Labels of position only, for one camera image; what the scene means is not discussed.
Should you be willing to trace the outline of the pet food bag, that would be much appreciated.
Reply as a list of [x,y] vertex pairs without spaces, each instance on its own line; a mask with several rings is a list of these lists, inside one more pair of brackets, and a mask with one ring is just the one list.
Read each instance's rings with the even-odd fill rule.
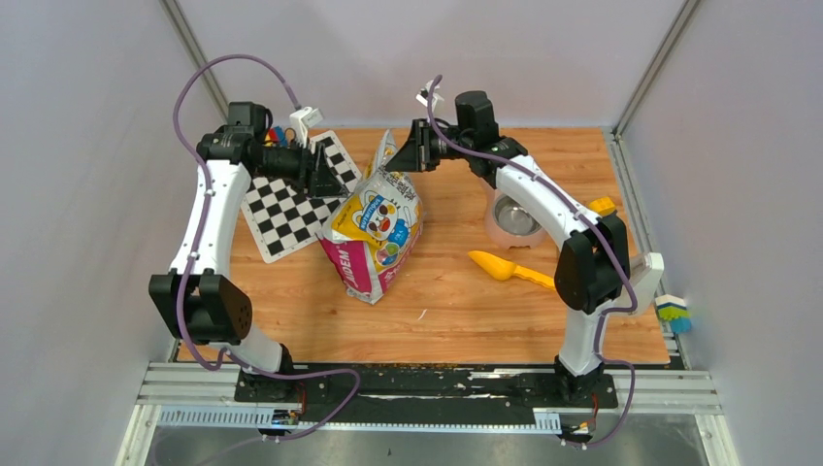
[[347,294],[372,305],[391,286],[422,232],[422,202],[412,179],[385,169],[397,151],[386,130],[363,179],[318,234]]

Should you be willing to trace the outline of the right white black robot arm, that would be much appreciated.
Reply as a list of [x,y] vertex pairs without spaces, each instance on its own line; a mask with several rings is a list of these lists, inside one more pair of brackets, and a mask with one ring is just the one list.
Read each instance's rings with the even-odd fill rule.
[[600,216],[578,203],[548,177],[514,138],[501,134],[494,107],[482,90],[454,100],[457,122],[433,116],[411,124],[407,141],[389,159],[390,172],[429,172],[447,159],[464,159],[471,171],[525,209],[559,249],[553,276],[567,307],[564,343],[556,358],[554,391],[560,401],[578,405],[593,391],[600,373],[602,333],[617,299],[629,297],[624,311],[637,307],[630,283],[627,227],[616,214]]

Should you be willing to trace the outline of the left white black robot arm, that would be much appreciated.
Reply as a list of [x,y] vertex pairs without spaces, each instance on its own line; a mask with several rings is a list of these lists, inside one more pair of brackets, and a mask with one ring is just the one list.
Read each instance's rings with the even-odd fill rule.
[[289,399],[297,375],[284,345],[252,322],[250,298],[229,279],[231,247],[246,193],[255,177],[283,181],[309,198],[347,194],[328,161],[326,144],[308,131],[322,119],[304,107],[290,117],[294,138],[266,140],[273,118],[252,102],[232,102],[225,124],[194,146],[197,189],[181,245],[166,273],[149,279],[148,294],[173,337],[211,346],[245,370],[261,374],[260,388],[275,401]]

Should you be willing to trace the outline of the pink double pet bowl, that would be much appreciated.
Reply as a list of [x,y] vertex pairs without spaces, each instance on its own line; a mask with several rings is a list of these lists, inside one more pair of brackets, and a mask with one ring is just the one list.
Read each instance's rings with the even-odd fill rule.
[[502,250],[534,249],[546,240],[546,231],[520,204],[485,180],[478,183],[486,198],[483,225],[495,246]]

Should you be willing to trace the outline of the checkerboard calibration board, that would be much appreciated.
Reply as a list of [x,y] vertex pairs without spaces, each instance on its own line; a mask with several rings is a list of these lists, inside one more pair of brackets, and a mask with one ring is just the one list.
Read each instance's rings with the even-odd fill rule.
[[[326,148],[327,163],[335,177],[351,193],[361,171],[334,131],[312,137]],[[344,197],[310,198],[281,180],[255,178],[241,204],[253,241],[266,263],[273,263],[317,240],[323,222]]]

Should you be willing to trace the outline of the yellow red blue block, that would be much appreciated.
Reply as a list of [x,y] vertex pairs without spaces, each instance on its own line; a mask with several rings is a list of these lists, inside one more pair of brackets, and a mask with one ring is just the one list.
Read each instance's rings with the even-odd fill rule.
[[268,146],[279,147],[287,146],[288,139],[283,128],[281,126],[275,126],[273,128],[270,128],[266,133],[264,144]]

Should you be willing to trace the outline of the yellow plastic scoop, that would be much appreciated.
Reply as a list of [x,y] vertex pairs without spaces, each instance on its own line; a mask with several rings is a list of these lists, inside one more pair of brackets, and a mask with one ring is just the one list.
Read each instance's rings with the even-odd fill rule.
[[550,290],[556,289],[552,277],[506,260],[490,252],[471,250],[468,252],[468,256],[478,267],[497,281],[503,282],[511,278],[519,278]]

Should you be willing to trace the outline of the toy block car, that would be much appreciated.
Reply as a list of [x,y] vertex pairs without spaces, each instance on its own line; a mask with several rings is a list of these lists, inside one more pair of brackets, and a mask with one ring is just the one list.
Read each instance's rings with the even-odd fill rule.
[[608,196],[591,201],[587,207],[598,216],[609,216],[617,211],[616,204]]

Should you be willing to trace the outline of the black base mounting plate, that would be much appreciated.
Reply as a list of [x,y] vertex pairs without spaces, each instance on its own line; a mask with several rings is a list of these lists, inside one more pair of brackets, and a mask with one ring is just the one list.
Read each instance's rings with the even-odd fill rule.
[[305,421],[433,425],[525,425],[533,411],[589,417],[618,406],[610,375],[573,391],[550,365],[345,364],[294,365],[293,380],[241,372],[234,399],[293,404]]

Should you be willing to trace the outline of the white wedge holder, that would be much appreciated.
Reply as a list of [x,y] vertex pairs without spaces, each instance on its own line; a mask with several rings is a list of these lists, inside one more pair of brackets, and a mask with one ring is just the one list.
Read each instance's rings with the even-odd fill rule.
[[630,316],[642,315],[652,305],[664,268],[664,259],[659,252],[638,254],[630,258],[630,284],[637,299],[637,306]]

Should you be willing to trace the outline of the stacked coloured toy blocks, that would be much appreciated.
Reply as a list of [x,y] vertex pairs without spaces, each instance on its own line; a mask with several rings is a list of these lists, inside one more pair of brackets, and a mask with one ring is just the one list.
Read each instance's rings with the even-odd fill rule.
[[664,294],[655,298],[655,308],[658,316],[667,322],[676,335],[687,333],[692,328],[686,302],[672,294]]

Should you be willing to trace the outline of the aluminium rail frame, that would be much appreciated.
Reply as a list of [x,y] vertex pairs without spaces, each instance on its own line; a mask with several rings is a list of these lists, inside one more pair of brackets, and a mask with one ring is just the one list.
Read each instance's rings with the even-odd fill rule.
[[705,371],[609,367],[618,406],[584,417],[536,409],[525,425],[305,421],[293,404],[234,399],[239,366],[152,363],[119,465],[733,465]]

